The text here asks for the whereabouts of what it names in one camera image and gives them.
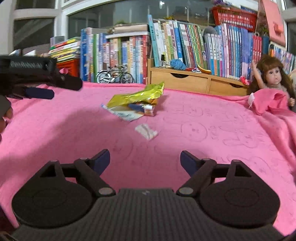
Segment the person left hand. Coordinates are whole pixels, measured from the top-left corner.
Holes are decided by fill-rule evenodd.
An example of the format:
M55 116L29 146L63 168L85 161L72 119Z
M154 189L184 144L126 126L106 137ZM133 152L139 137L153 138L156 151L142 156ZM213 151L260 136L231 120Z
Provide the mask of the person left hand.
M1 116L0 116L0 140L2 140L2 133L6 129L9 121L13 117L13 109L11 107L11 102L3 95L1 95L0 100L0 107L1 107Z

